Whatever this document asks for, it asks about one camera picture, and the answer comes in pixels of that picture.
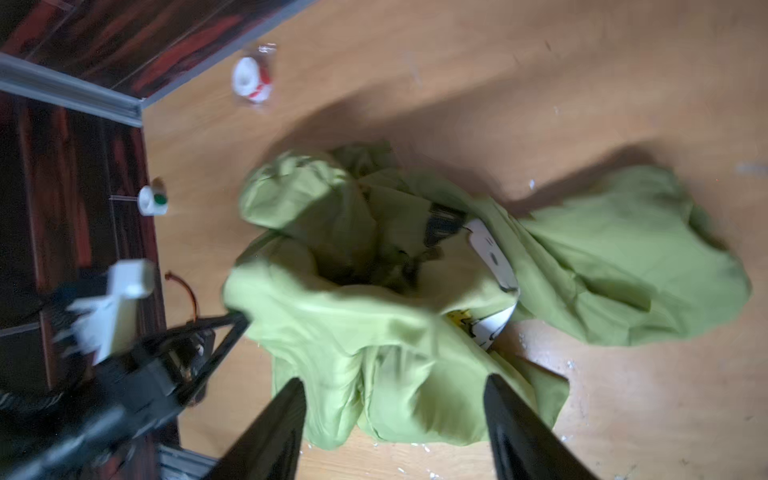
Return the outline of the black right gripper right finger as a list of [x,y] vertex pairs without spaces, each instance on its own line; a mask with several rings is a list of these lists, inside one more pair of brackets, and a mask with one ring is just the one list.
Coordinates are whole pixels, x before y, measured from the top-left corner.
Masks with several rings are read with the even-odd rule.
[[497,478],[596,479],[501,376],[487,377],[483,404]]

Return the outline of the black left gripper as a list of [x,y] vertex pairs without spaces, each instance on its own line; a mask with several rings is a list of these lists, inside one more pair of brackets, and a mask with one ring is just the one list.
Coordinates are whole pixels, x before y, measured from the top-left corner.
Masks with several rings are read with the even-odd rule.
[[151,432],[205,399],[207,383],[249,322],[230,311],[146,337],[95,366],[109,406],[121,411],[120,429]]

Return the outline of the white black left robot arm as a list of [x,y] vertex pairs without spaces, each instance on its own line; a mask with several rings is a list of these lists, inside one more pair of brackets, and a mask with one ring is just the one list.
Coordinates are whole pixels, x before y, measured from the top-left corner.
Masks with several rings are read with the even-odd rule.
[[244,334],[240,312],[136,334],[136,305],[154,265],[120,260],[41,295],[53,342],[70,365],[45,393],[1,389],[1,476],[52,479],[163,429],[194,404]]

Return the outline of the green Snoopy zip jacket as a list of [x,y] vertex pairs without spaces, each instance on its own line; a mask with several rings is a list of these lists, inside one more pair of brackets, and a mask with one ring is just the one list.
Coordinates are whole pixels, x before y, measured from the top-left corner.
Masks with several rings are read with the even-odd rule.
[[263,234],[223,303],[270,353],[275,390],[302,380],[305,438],[326,450],[354,428],[380,442],[483,441],[492,374],[553,427],[567,381],[491,351],[489,319],[629,347],[705,334],[752,290],[705,211],[649,163],[548,186],[517,218],[395,166],[386,143],[287,151],[249,174],[239,213]]

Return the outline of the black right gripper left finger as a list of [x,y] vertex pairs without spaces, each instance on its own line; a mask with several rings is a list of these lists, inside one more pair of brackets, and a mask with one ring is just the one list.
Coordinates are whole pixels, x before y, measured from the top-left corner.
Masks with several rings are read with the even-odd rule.
[[295,479],[306,408],[304,385],[300,379],[293,378],[205,479]]

